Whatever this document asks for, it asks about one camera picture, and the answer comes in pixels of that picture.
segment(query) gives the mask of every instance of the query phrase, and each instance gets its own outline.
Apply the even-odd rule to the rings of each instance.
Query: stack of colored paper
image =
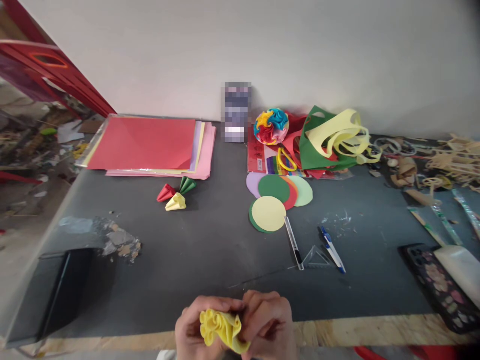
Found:
[[[216,131],[210,122],[112,115],[87,167],[107,176],[206,180]]]

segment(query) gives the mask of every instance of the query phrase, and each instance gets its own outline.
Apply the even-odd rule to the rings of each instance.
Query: paper circle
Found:
[[[298,198],[295,206],[298,208],[310,204],[314,199],[314,191],[310,184],[300,176],[288,176],[288,178],[292,180],[298,188]]]
[[[251,216],[259,228],[267,232],[275,232],[284,225],[287,211],[284,204],[277,198],[262,196],[253,203]]]
[[[248,216],[250,217],[250,222],[251,224],[253,225],[253,227],[255,229],[257,229],[259,232],[261,233],[266,233],[266,234],[271,234],[273,233],[273,231],[266,231],[266,230],[263,230],[260,226],[257,225],[257,223],[255,222],[255,219],[254,219],[254,216],[252,215],[252,208],[254,207],[254,204],[255,204],[255,201],[251,203],[250,205],[250,210],[248,211]]]
[[[246,176],[246,187],[257,199],[260,197],[259,182],[265,176],[267,174],[261,172],[251,172]]]
[[[281,176],[281,178],[285,180],[288,183],[288,186],[290,187],[290,197],[288,198],[287,201],[283,203],[283,205],[285,206],[285,210],[290,210],[295,206],[297,199],[299,198],[299,191],[293,181],[289,180],[285,176]]]
[[[274,197],[285,203],[290,197],[290,186],[278,175],[267,175],[258,183],[258,192],[262,197]]]

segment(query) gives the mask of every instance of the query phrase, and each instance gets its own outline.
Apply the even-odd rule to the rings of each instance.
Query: pen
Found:
[[[323,237],[326,240],[326,249],[328,250],[328,253],[330,254],[331,258],[335,262],[335,265],[340,269],[340,272],[342,274],[346,274],[347,271],[345,270],[344,263],[342,262],[342,259],[340,258],[339,253],[335,249],[334,243],[332,242],[332,238],[330,237],[330,234],[325,230],[325,228],[322,226],[321,227],[321,232],[323,233]]]
[[[292,230],[292,226],[290,225],[290,220],[288,216],[283,217],[285,220],[286,231],[288,232],[288,237],[290,238],[291,248],[293,249],[293,253],[295,255],[295,260],[298,265],[298,268],[303,271],[305,270],[304,264],[302,262],[302,257],[300,256],[299,247],[297,246],[297,241],[295,240],[294,231]]]

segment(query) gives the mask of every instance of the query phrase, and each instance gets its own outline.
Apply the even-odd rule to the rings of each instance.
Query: floral phone case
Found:
[[[398,248],[423,294],[446,326],[457,334],[480,329],[480,311],[425,244]]]

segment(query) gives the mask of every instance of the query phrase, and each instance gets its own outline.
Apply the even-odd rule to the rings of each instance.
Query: red paper cone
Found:
[[[167,201],[168,199],[173,198],[176,193],[177,192],[175,191],[175,189],[173,187],[171,187],[168,184],[165,184],[163,189],[158,194],[158,197],[156,198],[156,200],[159,203],[163,203],[164,201]]]

